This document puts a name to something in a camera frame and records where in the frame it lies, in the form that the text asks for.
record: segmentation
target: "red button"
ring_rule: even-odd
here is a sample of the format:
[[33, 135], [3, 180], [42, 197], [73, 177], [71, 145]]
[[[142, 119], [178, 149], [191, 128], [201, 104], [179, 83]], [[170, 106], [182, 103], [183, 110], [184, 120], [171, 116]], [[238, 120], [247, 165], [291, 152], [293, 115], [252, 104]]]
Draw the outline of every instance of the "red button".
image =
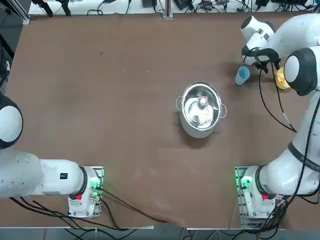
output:
[[266, 195], [266, 194], [262, 194], [261, 197], [262, 197], [262, 200], [268, 199], [268, 195]]

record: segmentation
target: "yellow object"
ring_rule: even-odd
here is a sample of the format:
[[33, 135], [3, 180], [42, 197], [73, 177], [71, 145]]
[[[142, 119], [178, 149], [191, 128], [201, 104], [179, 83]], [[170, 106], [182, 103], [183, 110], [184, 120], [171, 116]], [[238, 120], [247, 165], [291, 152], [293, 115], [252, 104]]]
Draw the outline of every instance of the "yellow object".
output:
[[284, 74], [284, 67], [281, 67], [278, 72], [275, 74], [275, 82], [278, 88], [285, 90], [290, 88], [288, 85], [286, 79], [285, 79], [285, 74]]

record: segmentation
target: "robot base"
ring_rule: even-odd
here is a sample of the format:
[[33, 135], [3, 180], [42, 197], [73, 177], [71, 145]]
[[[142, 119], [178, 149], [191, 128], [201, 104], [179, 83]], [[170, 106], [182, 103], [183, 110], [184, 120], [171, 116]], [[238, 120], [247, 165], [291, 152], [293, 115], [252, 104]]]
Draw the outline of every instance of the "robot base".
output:
[[103, 188], [104, 167], [103, 166], [83, 166], [87, 174], [87, 183], [82, 195], [77, 195], [75, 199], [68, 197], [68, 215], [76, 218], [94, 218], [101, 215], [102, 191], [95, 187]]
[[255, 175], [258, 166], [236, 166], [235, 180], [241, 225], [244, 229], [260, 229], [274, 210], [279, 196], [263, 199], [256, 187]]

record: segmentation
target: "gray floor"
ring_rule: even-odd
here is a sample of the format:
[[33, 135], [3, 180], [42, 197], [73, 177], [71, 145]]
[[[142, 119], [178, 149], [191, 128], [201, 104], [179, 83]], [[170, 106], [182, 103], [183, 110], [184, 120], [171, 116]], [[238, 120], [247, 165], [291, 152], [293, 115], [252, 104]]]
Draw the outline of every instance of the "gray floor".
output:
[[[103, 229], [106, 232], [112, 234], [116, 239], [121, 238], [126, 235], [126, 232], [116, 232]], [[82, 230], [72, 230], [77, 236], [83, 233]], [[192, 230], [192, 236], [195, 234], [193, 240], [208, 240], [214, 231], [212, 230]], [[229, 234], [237, 234], [239, 230], [228, 230], [225, 231]], [[180, 240], [181, 239], [182, 228], [176, 227], [169, 224], [159, 224], [154, 227], [154, 229], [138, 229], [131, 236], [126, 238], [126, 240]], [[265, 233], [261, 235], [263, 238], [270, 236], [270, 233]], [[21, 240], [28, 236], [30, 240], [75, 240], [76, 237], [72, 236], [70, 233], [66, 232], [64, 229], [0, 229], [0, 239], [1, 240]], [[186, 237], [186, 231], [184, 231], [182, 239]], [[86, 233], [83, 240], [111, 240], [112, 238], [104, 234], [103, 232], [95, 231]], [[219, 234], [215, 233], [210, 240], [218, 240]], [[221, 240], [231, 240], [232, 236], [224, 235], [220, 233]], [[242, 234], [237, 237], [237, 240], [255, 240], [256, 236], [249, 234]], [[306, 232], [306, 231], [289, 231], [281, 230], [274, 236], [273, 240], [319, 240], [320, 232]]]
[[[20, 3], [26, 8], [29, 9], [31, 0], [20, 0]], [[3, 35], [3, 37], [6, 39], [8, 44], [11, 46], [11, 48], [15, 51], [19, 36], [22, 30], [22, 21], [19, 17], [17, 17], [15, 14], [8, 15], [0, 11], [0, 33]], [[10, 57], [6, 57], [6, 60], [11, 62]], [[110, 231], [106, 230], [108, 233], [112, 234], [114, 237], [121, 238], [126, 233], [123, 232], [116, 232], [116, 231]], [[72, 230], [73, 233], [75, 233], [77, 236], [81, 235], [83, 233], [82, 230]], [[229, 234], [236, 234], [239, 231], [238, 230], [229, 230], [226, 231]], [[136, 232], [134, 232], [131, 236], [129, 236], [128, 240], [138, 240], [138, 239], [152, 239], [152, 240], [179, 240], [181, 239], [181, 233], [182, 228], [176, 227], [170, 224], [159, 224], [154, 227], [154, 230], [150, 229], [139, 229]], [[198, 230], [194, 236], [194, 240], [207, 240], [210, 235], [213, 233], [213, 231], [210, 230]], [[70, 233], [66, 232], [64, 229], [13, 229], [13, 228], [0, 228], [0, 240], [22, 240], [25, 239], [27, 236], [27, 239], [30, 240], [74, 240], [76, 239], [74, 236], [72, 236]], [[231, 240], [232, 236], [224, 235], [223, 233], [220, 234], [221, 240]], [[270, 233], [265, 233], [265, 235], [262, 235], [262, 237], [268, 237], [270, 236]], [[111, 239], [111, 237], [105, 235], [102, 232], [96, 233], [88, 232], [86, 233], [82, 239], [84, 240], [108, 240]], [[219, 234], [216, 233], [210, 240], [218, 240]], [[254, 235], [249, 234], [242, 234], [239, 237], [237, 237], [237, 240], [254, 240], [256, 237]], [[306, 232], [306, 231], [279, 231], [275, 237], [274, 240], [319, 240], [320, 239], [320, 232]]]

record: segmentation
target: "green indicator light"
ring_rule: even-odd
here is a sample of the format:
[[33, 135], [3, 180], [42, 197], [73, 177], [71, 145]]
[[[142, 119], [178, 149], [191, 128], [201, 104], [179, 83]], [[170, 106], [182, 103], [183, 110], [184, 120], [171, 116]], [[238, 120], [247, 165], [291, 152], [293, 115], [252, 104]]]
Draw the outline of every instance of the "green indicator light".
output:
[[97, 181], [92, 181], [91, 182], [91, 186], [92, 186], [92, 188], [98, 188], [99, 187], [99, 185], [100, 185], [100, 183], [99, 182], [97, 182]]
[[242, 189], [248, 189], [250, 188], [250, 183], [252, 181], [252, 177], [250, 176], [244, 176], [242, 179], [241, 179], [241, 188]]

